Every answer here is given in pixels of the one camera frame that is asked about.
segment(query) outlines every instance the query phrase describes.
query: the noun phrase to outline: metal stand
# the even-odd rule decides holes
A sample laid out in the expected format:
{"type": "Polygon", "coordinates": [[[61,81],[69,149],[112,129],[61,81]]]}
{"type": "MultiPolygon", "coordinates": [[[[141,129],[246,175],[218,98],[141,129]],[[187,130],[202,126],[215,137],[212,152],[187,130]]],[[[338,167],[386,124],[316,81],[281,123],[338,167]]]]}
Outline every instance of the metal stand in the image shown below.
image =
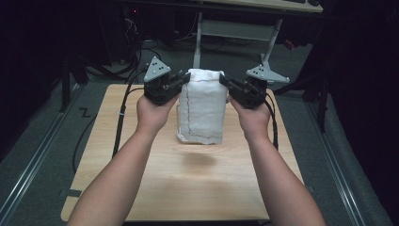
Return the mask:
{"type": "Polygon", "coordinates": [[[203,21],[202,13],[199,13],[198,28],[197,28],[197,43],[196,51],[194,53],[193,68],[200,68],[200,42],[202,35],[213,35],[221,37],[230,37],[238,39],[250,40],[267,40],[269,42],[265,54],[261,54],[262,66],[265,69],[265,77],[279,77],[278,73],[274,73],[270,69],[269,58],[275,45],[282,19],[278,19],[273,26],[271,32],[267,29],[269,26],[255,25],[255,24],[238,24],[238,23],[222,23],[214,21],[203,21]]]}

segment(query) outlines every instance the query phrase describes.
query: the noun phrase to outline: wooden table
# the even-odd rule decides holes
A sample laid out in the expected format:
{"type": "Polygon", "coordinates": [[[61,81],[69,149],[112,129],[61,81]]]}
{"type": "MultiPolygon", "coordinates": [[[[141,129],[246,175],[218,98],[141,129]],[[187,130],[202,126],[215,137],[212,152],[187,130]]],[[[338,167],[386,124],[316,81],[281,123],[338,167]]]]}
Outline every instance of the wooden table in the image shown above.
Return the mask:
{"type": "MultiPolygon", "coordinates": [[[[71,189],[85,190],[111,160],[125,90],[125,85],[107,89],[71,189]]],[[[136,100],[141,95],[142,90],[138,90],[128,98],[120,145],[136,128],[136,100]]],[[[279,152],[303,181],[276,108],[279,152]]],[[[226,106],[222,144],[182,144],[176,138],[176,130],[173,108],[152,145],[141,187],[126,221],[269,219],[238,115],[230,104],[226,106]]],[[[63,220],[68,220],[77,201],[78,198],[67,197],[61,213],[63,220]]]]}

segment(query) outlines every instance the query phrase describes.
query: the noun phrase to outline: metal bracket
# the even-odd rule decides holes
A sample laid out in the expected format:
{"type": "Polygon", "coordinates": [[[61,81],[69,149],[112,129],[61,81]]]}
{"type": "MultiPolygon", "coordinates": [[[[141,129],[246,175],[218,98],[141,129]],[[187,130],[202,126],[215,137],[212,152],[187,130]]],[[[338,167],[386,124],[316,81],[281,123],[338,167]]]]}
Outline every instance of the metal bracket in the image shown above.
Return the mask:
{"type": "Polygon", "coordinates": [[[260,80],[266,80],[268,82],[282,82],[282,83],[289,83],[290,78],[289,77],[283,77],[279,75],[278,73],[274,73],[270,70],[270,67],[263,66],[262,64],[259,65],[256,68],[250,69],[247,71],[247,75],[260,79],[260,80]]]}
{"type": "Polygon", "coordinates": [[[170,71],[171,68],[169,66],[154,56],[150,63],[149,69],[144,76],[144,82],[150,82],[157,77],[170,73],[170,71]]]}

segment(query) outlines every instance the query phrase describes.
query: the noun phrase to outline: metal rail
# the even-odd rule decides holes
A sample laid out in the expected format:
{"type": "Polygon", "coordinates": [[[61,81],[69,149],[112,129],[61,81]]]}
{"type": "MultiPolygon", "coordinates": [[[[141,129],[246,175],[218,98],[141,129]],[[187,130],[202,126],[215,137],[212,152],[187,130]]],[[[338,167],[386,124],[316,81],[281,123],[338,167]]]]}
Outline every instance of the metal rail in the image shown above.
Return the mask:
{"type": "Polygon", "coordinates": [[[44,139],[42,140],[40,146],[36,150],[35,154],[29,161],[27,167],[24,172],[21,174],[18,182],[8,195],[7,200],[4,202],[3,206],[0,209],[0,225],[7,225],[11,220],[11,217],[20,203],[21,199],[24,197],[24,193],[29,188],[33,179],[35,178],[37,172],[41,164],[43,163],[45,157],[50,152],[53,141],[59,131],[59,128],[62,125],[62,122],[65,120],[68,115],[71,106],[75,102],[75,100],[82,93],[83,88],[75,85],[72,89],[72,101],[69,106],[65,109],[64,112],[59,112],[56,116],[56,120],[51,125],[50,129],[47,131],[44,139]]]}
{"type": "Polygon", "coordinates": [[[311,121],[314,125],[314,128],[317,130],[319,138],[322,140],[327,158],[328,167],[331,170],[332,177],[338,188],[338,192],[341,195],[348,216],[352,221],[352,225],[356,226],[366,225],[363,216],[356,203],[355,197],[353,196],[352,189],[346,182],[343,172],[341,171],[340,164],[338,163],[338,160],[335,157],[334,152],[332,151],[332,147],[328,142],[327,135],[320,130],[319,124],[317,122],[317,112],[314,109],[314,106],[311,103],[305,103],[305,107],[308,113],[311,115],[311,121]]]}

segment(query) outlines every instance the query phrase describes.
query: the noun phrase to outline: desk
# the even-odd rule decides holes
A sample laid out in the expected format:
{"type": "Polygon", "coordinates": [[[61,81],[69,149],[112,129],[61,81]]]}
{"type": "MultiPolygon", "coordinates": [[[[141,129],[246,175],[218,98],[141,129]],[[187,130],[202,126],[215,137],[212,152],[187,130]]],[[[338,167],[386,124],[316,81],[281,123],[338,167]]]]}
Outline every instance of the desk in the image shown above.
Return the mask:
{"type": "MultiPolygon", "coordinates": [[[[125,90],[125,85],[111,85],[107,89],[71,189],[85,190],[111,160],[125,90]]],[[[136,100],[141,95],[142,90],[135,91],[127,100],[120,145],[136,128],[136,100]]],[[[277,106],[276,118],[279,152],[303,181],[277,106]]],[[[238,115],[230,104],[226,105],[220,145],[182,144],[176,138],[176,130],[176,108],[172,108],[167,124],[152,145],[127,221],[269,218],[238,115]]],[[[77,201],[78,198],[67,197],[61,213],[63,220],[68,220],[77,201]]]]}
{"type": "MultiPolygon", "coordinates": [[[[302,12],[320,13],[323,11],[322,7],[313,7],[308,2],[302,4],[283,0],[199,0],[199,2],[201,4],[203,4],[204,2],[210,2],[214,4],[227,4],[254,8],[272,8],[279,10],[296,10],[302,12]]],[[[278,19],[274,26],[218,22],[214,20],[202,20],[202,13],[199,13],[197,24],[197,43],[194,53],[193,68],[200,68],[200,42],[202,35],[222,36],[249,40],[266,40],[268,41],[268,46],[265,50],[265,53],[261,54],[261,63],[265,69],[265,77],[271,80],[269,81],[269,83],[273,83],[275,79],[277,79],[277,81],[289,82],[289,79],[286,79],[278,73],[273,72],[270,69],[270,65],[268,62],[272,53],[273,46],[279,34],[281,23],[282,19],[278,19]]]]}

